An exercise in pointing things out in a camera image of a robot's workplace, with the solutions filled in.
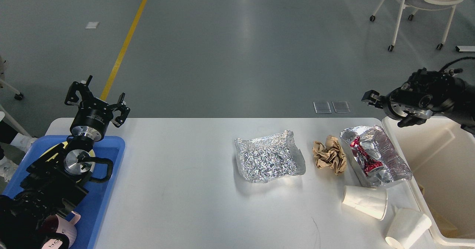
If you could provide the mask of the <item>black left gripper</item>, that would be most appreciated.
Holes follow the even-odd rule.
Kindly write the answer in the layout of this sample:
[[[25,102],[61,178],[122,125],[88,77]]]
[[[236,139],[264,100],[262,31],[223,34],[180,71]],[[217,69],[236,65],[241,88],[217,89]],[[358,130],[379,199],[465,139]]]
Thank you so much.
[[[130,108],[124,101],[126,93],[121,93],[115,104],[106,105],[102,110],[93,109],[96,108],[96,98],[89,89],[92,79],[93,75],[90,75],[81,83],[74,81],[69,87],[64,104],[78,107],[70,127],[71,134],[101,141],[105,137],[109,122],[119,128],[128,118]]]

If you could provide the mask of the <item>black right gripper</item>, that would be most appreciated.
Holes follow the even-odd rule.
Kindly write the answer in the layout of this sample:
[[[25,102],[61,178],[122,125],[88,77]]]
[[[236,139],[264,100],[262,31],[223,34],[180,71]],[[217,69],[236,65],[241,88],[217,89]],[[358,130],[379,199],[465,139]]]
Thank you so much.
[[[434,115],[431,110],[411,107],[400,102],[390,100],[390,94],[381,96],[376,90],[369,90],[364,93],[362,102],[377,109],[383,109],[388,117],[393,120],[399,120],[399,128],[422,125]]]

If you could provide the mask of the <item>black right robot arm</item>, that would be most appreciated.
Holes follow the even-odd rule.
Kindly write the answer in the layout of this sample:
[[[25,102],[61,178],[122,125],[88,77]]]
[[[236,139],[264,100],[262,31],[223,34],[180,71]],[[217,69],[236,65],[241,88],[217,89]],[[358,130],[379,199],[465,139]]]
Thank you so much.
[[[451,61],[438,71],[419,69],[387,95],[369,90],[361,100],[382,109],[388,117],[397,120],[400,128],[424,124],[433,115],[441,114],[474,134],[475,89],[456,77],[462,69],[451,69],[454,63]]]

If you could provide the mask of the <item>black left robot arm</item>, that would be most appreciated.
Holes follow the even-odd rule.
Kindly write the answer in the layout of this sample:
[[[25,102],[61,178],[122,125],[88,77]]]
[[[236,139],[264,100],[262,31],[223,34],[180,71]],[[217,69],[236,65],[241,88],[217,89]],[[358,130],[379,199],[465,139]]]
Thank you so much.
[[[105,138],[110,123],[118,128],[126,121],[130,109],[125,93],[111,105],[94,97],[89,89],[92,78],[69,87],[65,104],[78,107],[70,135],[27,166],[20,193],[1,196],[1,248],[41,249],[56,242],[60,249],[68,249],[72,239],[46,229],[47,219],[73,212],[88,194],[86,183],[107,183],[112,178],[114,162],[95,156],[93,147]]]

